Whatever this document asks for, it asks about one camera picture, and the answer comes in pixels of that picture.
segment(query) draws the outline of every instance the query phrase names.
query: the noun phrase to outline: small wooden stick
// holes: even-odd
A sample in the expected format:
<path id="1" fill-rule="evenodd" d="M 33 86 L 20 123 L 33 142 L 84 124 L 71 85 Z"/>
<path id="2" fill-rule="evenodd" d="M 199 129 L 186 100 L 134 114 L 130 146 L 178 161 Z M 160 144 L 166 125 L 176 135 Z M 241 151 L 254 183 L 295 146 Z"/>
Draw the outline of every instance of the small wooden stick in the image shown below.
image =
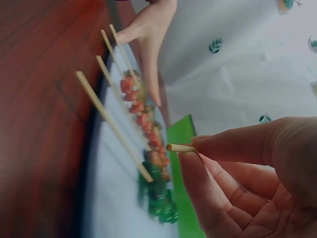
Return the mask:
<path id="1" fill-rule="evenodd" d="M 167 144 L 166 149 L 171 152 L 197 152 L 195 147 L 187 145 Z"/>
<path id="2" fill-rule="evenodd" d="M 110 52 L 110 54 L 111 54 L 111 56 L 112 56 L 113 62 L 114 62 L 114 64 L 115 64 L 115 66 L 117 67 L 118 71 L 120 72 L 121 78 L 124 79 L 125 76 L 124 76 L 124 74 L 123 74 L 123 72 L 122 72 L 122 70 L 121 70 L 121 68 L 120 68 L 120 65 L 119 65 L 118 61 L 116 60 L 116 58 L 115 58 L 115 56 L 114 56 L 114 51 L 113 51 L 113 48 L 112 48 L 112 46 L 111 46 L 111 44 L 110 44 L 110 41 L 109 41 L 109 39 L 108 39 L 108 37 L 107 37 L 107 35 L 106 35 L 106 32 L 105 32 L 104 30 L 101 30 L 101 33 L 102 33 L 102 35 L 103 35 L 103 37 L 104 37 L 104 40 L 105 40 L 105 42 L 106 42 L 106 45 L 107 45 L 107 47 L 108 47 L 108 49 L 109 49 L 109 52 Z"/>
<path id="3" fill-rule="evenodd" d="M 134 152 L 131 150 L 128 142 L 125 140 L 123 134 L 117 129 L 117 126 L 113 122 L 112 118 L 108 115 L 106 109 L 104 108 L 103 104 L 95 94 L 94 90 L 90 86 L 88 80 L 86 79 L 85 75 L 81 71 L 77 71 L 76 75 L 78 77 L 78 80 L 80 81 L 81 85 L 84 87 L 85 91 L 87 92 L 88 96 L 90 97 L 91 101 L 103 117 L 103 119 L 109 124 L 114 134 L 118 137 L 120 142 L 122 143 L 123 148 L 128 152 L 132 160 L 137 165 L 140 173 L 144 177 L 144 179 L 148 182 L 153 182 L 153 178 L 148 173 L 148 171 L 145 169 L 145 167 L 142 165 L 142 163 L 139 161 L 137 156 L 134 154 Z"/>
<path id="4" fill-rule="evenodd" d="M 135 85 L 140 89 L 140 88 L 141 88 L 141 85 L 140 85 L 140 83 L 139 83 L 139 81 L 138 81 L 138 79 L 137 79 L 137 76 L 135 75 L 135 73 L 134 73 L 134 71 L 133 71 L 133 69 L 132 69 L 131 63 L 130 63 L 130 61 L 129 61 L 129 59 L 128 59 L 128 56 L 127 56 L 126 52 L 124 51 L 124 48 L 123 48 L 122 45 L 118 42 L 118 35 L 117 35 L 117 33 L 116 33 L 116 31 L 115 31 L 115 29 L 114 29 L 114 27 L 113 27 L 112 24 L 110 25 L 110 29 L 111 29 L 111 31 L 112 31 L 112 33 L 113 33 L 113 36 L 114 36 L 114 39 L 115 39 L 117 45 L 119 46 L 119 49 L 120 49 L 120 51 L 121 51 L 121 53 L 122 53 L 122 56 L 123 56 L 123 59 L 124 59 L 125 63 L 127 64 L 128 68 L 129 68 L 129 72 L 130 72 L 130 74 L 131 74 L 131 76 L 132 76 L 132 78 L 133 78 L 133 80 L 134 80 L 134 83 L 135 83 Z"/>
<path id="5" fill-rule="evenodd" d="M 135 123 L 132 115 L 130 114 L 129 110 L 127 109 L 121 95 L 120 95 L 120 91 L 118 89 L 118 87 L 116 86 L 116 84 L 113 82 L 112 77 L 109 73 L 109 71 L 107 70 L 107 67 L 103 61 L 103 59 L 101 58 L 101 56 L 96 56 L 96 59 L 99 63 L 99 66 L 102 70 L 102 72 L 104 73 L 104 76 L 106 77 L 110 87 L 113 89 L 114 95 L 117 98 L 117 100 L 119 101 L 120 105 L 123 108 L 124 113 L 126 114 L 126 116 L 129 118 L 130 123 L 132 124 L 132 126 L 134 127 L 135 131 L 137 132 L 137 134 L 139 135 L 139 137 L 141 138 L 141 141 L 144 144 L 144 147 L 147 151 L 151 151 L 151 148 L 148 144 L 148 141 L 144 138 L 143 134 L 141 133 L 141 130 L 139 128 L 139 126 Z"/>

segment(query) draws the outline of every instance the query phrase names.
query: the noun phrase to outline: wooden table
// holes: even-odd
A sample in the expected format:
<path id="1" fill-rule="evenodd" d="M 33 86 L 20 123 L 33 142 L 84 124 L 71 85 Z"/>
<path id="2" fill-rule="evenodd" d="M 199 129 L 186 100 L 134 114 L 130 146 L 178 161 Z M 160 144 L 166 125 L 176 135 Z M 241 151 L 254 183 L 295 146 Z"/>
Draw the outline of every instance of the wooden table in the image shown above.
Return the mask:
<path id="1" fill-rule="evenodd" d="M 92 107 L 74 72 L 98 90 L 110 23 L 105 0 L 1 1 L 0 237 L 78 236 Z"/>

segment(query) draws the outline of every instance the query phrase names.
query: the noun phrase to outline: hand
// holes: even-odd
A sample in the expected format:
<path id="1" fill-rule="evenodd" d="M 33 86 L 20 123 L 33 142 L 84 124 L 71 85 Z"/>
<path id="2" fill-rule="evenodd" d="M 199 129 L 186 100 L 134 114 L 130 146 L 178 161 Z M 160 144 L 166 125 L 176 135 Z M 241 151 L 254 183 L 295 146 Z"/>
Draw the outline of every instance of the hand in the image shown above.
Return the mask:
<path id="1" fill-rule="evenodd" d="M 164 36 L 175 14 L 177 0 L 152 0 L 130 23 L 118 33 L 120 43 L 137 40 L 140 44 L 144 77 L 150 96 L 161 105 L 158 80 L 158 56 Z"/>
<path id="2" fill-rule="evenodd" d="M 179 160 L 208 237 L 316 236 L 317 118 L 283 118 L 192 145 L 200 153 Z"/>

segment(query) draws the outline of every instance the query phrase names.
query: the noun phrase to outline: green leaf decoration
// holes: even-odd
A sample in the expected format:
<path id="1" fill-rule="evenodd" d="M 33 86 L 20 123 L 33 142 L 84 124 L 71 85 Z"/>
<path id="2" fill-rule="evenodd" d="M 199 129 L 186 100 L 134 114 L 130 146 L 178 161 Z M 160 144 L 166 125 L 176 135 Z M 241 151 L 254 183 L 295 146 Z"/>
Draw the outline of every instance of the green leaf decoration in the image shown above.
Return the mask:
<path id="1" fill-rule="evenodd" d="M 311 46 L 312 46 L 312 47 L 317 47 L 317 40 L 312 41 L 312 42 L 311 42 Z"/>
<path id="2" fill-rule="evenodd" d="M 290 10 L 293 8 L 294 0 L 284 0 L 284 4 Z"/>
<path id="3" fill-rule="evenodd" d="M 270 121 L 271 121 L 271 118 L 267 114 L 265 114 L 265 115 L 260 117 L 259 123 L 263 124 L 263 123 L 267 123 Z"/>
<path id="4" fill-rule="evenodd" d="M 217 38 L 217 39 L 213 40 L 212 43 L 209 44 L 209 51 L 213 54 L 218 53 L 220 51 L 222 43 L 223 42 L 222 42 L 221 38 Z"/>

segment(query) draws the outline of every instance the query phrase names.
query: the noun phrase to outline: green paper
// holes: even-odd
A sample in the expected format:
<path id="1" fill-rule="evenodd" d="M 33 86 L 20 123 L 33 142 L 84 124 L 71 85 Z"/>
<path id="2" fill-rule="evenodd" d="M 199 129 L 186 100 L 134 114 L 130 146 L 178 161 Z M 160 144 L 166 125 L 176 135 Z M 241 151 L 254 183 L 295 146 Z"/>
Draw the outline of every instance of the green paper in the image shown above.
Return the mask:
<path id="1" fill-rule="evenodd" d="M 180 121 L 167 129 L 167 140 L 169 143 L 190 143 L 195 136 L 195 130 L 191 116 L 185 116 Z M 173 199 L 178 208 L 178 229 L 180 238 L 205 238 L 200 229 L 192 203 L 185 190 L 180 165 L 176 153 L 170 153 L 171 169 L 173 175 Z"/>

